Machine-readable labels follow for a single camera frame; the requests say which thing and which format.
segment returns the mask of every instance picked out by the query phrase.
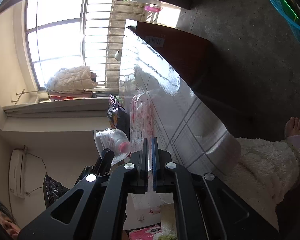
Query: dark hair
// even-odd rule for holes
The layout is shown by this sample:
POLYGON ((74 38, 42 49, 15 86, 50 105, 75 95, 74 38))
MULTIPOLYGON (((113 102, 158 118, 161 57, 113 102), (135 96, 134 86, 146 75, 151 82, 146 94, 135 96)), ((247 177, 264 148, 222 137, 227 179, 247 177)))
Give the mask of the dark hair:
POLYGON ((15 218, 12 216, 11 212, 0 202, 0 211, 5 214, 14 224, 17 224, 15 218))

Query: clear plastic container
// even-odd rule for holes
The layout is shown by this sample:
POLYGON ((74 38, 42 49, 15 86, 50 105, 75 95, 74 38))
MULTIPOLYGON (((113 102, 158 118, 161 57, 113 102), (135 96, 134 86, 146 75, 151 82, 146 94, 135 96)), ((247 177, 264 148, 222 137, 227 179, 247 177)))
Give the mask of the clear plastic container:
POLYGON ((126 134, 119 129, 106 129, 102 132, 93 132, 94 141, 100 157, 103 158, 102 151, 106 148, 114 152, 111 166, 122 161, 130 154, 130 143, 126 134))

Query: slipper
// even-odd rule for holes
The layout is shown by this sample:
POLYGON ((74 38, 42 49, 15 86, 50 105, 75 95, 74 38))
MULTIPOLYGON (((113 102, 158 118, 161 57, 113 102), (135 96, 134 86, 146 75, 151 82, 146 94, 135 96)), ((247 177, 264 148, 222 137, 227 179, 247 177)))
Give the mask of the slipper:
MULTIPOLYGON (((284 127, 284 138, 297 151, 297 154, 298 154, 297 155, 297 159, 299 161, 299 167, 300 167, 300 134, 298 134, 298 135, 292 135, 292 136, 288 136, 287 137, 287 125, 288 125, 288 122, 289 121, 287 121, 287 123, 286 123, 286 125, 284 127)), ((297 186, 299 183, 300 183, 300 171, 299 171, 299 176, 298 176, 297 181, 295 182, 294 187, 297 186)))

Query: barcode label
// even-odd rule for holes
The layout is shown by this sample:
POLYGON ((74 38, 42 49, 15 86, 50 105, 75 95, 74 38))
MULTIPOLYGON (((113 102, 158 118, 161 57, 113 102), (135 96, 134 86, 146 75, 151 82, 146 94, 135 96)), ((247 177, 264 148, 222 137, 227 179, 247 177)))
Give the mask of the barcode label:
POLYGON ((163 48, 164 39, 152 37, 152 36, 146 36, 146 43, 148 43, 150 46, 153 46, 153 47, 163 48))

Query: concrete floor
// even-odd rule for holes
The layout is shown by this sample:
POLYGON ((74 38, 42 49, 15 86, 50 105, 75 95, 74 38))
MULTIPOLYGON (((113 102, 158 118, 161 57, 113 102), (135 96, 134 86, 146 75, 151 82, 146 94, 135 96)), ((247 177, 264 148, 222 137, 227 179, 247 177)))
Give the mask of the concrete floor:
MULTIPOLYGON (((283 139, 300 118, 300 45, 269 0, 194 0, 177 28, 214 50, 196 89, 236 137, 283 139)), ((300 185, 277 206, 280 233, 300 239, 300 185)))

